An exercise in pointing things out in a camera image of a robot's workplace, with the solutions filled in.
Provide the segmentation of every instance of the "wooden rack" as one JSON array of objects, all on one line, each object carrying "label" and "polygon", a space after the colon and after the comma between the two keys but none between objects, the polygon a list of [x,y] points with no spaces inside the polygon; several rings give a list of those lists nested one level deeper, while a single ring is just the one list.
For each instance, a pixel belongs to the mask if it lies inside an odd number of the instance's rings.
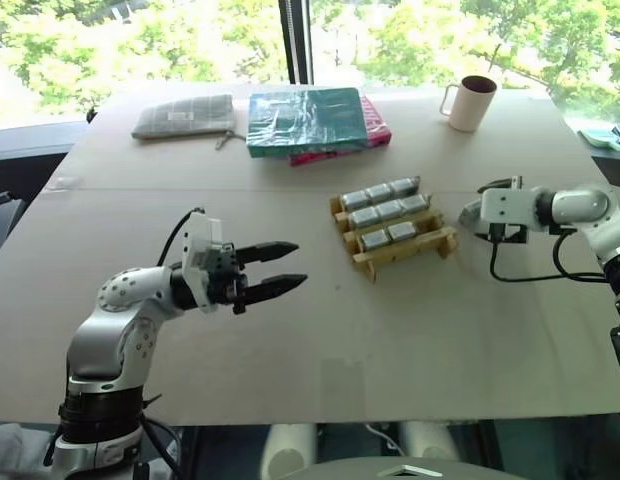
[{"label": "wooden rack", "polygon": [[[436,249],[441,258],[446,258],[458,246],[456,229],[446,226],[443,220],[443,214],[434,208],[429,208],[428,210],[399,218],[393,218],[392,220],[387,220],[358,230],[350,226],[348,222],[349,212],[345,211],[339,197],[330,199],[330,211],[339,232],[342,234],[346,250],[352,258],[354,267],[365,273],[368,279],[373,283],[377,279],[377,268],[380,265],[412,257],[424,250],[430,249]],[[419,232],[416,237],[391,243],[385,247],[368,252],[364,251],[361,243],[361,235],[389,225],[408,221],[412,222],[417,232]]]}]

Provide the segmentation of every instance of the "window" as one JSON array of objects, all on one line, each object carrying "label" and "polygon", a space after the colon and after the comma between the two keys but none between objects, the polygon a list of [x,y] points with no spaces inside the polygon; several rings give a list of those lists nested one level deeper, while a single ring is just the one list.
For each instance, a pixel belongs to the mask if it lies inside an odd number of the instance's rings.
[{"label": "window", "polygon": [[620,122],[620,0],[310,0],[317,84],[484,72],[568,117]]},{"label": "window", "polygon": [[146,79],[288,83],[277,0],[0,0],[0,128]]}]

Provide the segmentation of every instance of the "stacked books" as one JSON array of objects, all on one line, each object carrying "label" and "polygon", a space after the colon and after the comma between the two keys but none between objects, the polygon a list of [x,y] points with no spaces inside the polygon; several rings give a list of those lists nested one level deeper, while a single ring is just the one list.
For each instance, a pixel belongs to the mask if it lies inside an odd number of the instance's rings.
[{"label": "stacked books", "polygon": [[258,93],[250,97],[250,155],[304,165],[386,145],[391,133],[354,88]]}]

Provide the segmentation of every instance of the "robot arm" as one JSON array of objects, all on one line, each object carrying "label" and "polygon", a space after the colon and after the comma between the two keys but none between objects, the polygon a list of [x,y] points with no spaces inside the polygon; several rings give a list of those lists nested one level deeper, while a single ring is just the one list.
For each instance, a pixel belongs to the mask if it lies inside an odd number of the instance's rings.
[{"label": "robot arm", "polygon": [[270,261],[296,250],[271,242],[235,249],[223,243],[221,224],[203,211],[183,226],[182,261],[170,267],[134,268],[106,281],[90,317],[75,333],[67,354],[67,383],[59,408],[52,478],[130,464],[139,451],[144,422],[143,386],[161,325],[185,310],[214,312],[278,297],[305,275],[279,275],[248,285],[245,264]]},{"label": "robot arm", "polygon": [[[491,188],[482,194],[481,220],[551,233],[561,227],[582,232],[616,295],[615,306],[620,316],[619,187],[592,184],[557,192],[538,187]],[[610,335],[620,365],[620,325]]]}]

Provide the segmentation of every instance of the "metal block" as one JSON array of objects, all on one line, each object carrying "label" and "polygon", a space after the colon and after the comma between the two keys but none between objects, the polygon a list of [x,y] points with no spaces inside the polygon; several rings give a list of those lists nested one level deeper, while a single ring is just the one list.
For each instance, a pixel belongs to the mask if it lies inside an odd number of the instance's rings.
[{"label": "metal block", "polygon": [[374,208],[377,209],[381,221],[400,217],[403,213],[403,208],[398,200],[390,200],[389,202],[380,203]]},{"label": "metal block", "polygon": [[361,235],[361,244],[366,252],[375,248],[385,247],[389,243],[390,239],[383,229]]},{"label": "metal block", "polygon": [[348,212],[370,205],[370,199],[363,190],[341,195],[341,203]]},{"label": "metal block", "polygon": [[354,229],[369,227],[370,225],[379,223],[379,219],[379,213],[377,213],[375,207],[362,208],[361,210],[352,212],[348,216],[348,221]]},{"label": "metal block", "polygon": [[412,222],[402,222],[386,228],[393,242],[400,242],[417,236],[417,229]]},{"label": "metal block", "polygon": [[395,180],[394,182],[390,182],[390,188],[394,192],[395,198],[414,195],[419,190],[419,177]]},{"label": "metal block", "polygon": [[413,195],[399,200],[404,213],[417,213],[430,207],[430,197],[426,195]]},{"label": "metal block", "polygon": [[381,183],[374,187],[366,188],[366,195],[372,203],[380,203],[392,198],[392,190],[387,183]]}]

